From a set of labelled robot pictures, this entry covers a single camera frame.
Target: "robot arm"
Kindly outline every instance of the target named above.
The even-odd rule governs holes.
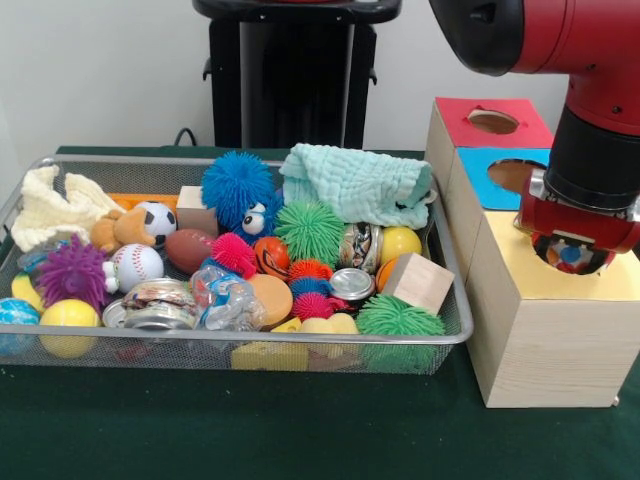
[[[640,241],[640,2],[430,2],[471,70],[570,75],[549,169],[527,182],[520,226],[598,258],[632,249]]]

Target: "purple spiky ball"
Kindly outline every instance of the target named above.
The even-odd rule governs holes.
[[[93,245],[82,245],[74,235],[68,245],[49,253],[38,268],[38,289],[45,307],[60,300],[77,299],[91,305],[96,311],[107,302],[106,275],[102,264],[106,254]]]

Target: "brown teddy bear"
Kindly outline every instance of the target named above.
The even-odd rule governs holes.
[[[147,211],[144,208],[134,208],[126,213],[111,210],[91,229],[91,243],[109,255],[123,245],[131,243],[154,246],[156,239],[144,228],[146,215]]]

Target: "light green cloth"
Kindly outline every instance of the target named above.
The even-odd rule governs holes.
[[[431,165],[425,161],[298,144],[280,168],[284,202],[322,201],[345,223],[413,229],[427,224],[425,197]]]

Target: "blue box face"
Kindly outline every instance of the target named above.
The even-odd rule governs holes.
[[[511,210],[520,208],[520,195],[496,184],[489,177],[489,167],[504,160],[524,160],[544,168],[549,166],[548,148],[510,149],[510,148],[459,148],[462,161],[480,204],[487,210]]]

